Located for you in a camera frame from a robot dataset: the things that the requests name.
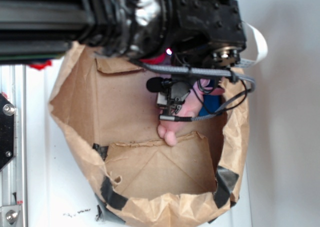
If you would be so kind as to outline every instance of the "white background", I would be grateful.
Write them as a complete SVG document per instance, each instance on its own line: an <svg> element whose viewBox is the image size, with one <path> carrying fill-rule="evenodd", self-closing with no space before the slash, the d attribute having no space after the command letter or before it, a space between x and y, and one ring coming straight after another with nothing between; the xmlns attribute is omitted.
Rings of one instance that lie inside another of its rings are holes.
<svg viewBox="0 0 320 227"><path fill-rule="evenodd" d="M320 226L320 0L238 0L269 54L247 74L254 227Z"/></svg>

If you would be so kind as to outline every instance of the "black foam microphone cover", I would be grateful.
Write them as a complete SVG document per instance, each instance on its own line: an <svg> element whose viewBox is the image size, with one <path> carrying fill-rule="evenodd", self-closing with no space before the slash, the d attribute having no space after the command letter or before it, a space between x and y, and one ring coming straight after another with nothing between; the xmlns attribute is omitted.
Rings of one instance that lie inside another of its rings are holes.
<svg viewBox="0 0 320 227"><path fill-rule="evenodd" d="M163 82L164 78L162 77L153 77L146 82L146 88L152 93L164 92L166 91Z"/></svg>

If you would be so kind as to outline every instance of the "blue object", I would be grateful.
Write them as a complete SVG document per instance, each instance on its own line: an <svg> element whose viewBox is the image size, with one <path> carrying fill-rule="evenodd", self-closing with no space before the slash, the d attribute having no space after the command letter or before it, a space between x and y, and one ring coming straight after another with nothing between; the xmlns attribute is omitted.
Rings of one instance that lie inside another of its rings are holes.
<svg viewBox="0 0 320 227"><path fill-rule="evenodd" d="M208 87L213 87L214 83L215 81L211 80L210 83L208 84ZM219 95L205 94L203 96L203 99L204 99L203 102L205 106L210 112L215 112L221 105L221 98ZM199 112L199 116L207 116L207 115L209 115L209 113L205 110L204 107L202 107L202 109Z"/></svg>

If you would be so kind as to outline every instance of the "paper bag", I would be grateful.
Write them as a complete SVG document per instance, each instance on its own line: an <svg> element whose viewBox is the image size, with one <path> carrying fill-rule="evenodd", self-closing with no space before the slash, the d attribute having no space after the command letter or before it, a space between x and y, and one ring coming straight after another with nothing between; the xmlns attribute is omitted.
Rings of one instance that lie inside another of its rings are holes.
<svg viewBox="0 0 320 227"><path fill-rule="evenodd" d="M188 123L170 147L157 133L157 96L146 89L155 76L123 60L96 59L76 44L64 58L50 112L93 191L119 221L195 227L239 199L248 102ZM243 90L228 80L222 87L225 99Z"/></svg>

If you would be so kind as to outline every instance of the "black metal plate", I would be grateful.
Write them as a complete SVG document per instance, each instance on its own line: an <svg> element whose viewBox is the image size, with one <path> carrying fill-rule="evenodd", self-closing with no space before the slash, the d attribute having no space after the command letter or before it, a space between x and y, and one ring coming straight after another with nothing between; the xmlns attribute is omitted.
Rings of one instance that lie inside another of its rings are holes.
<svg viewBox="0 0 320 227"><path fill-rule="evenodd" d="M11 104L0 94L0 170L14 157L15 115L4 114L4 106Z"/></svg>

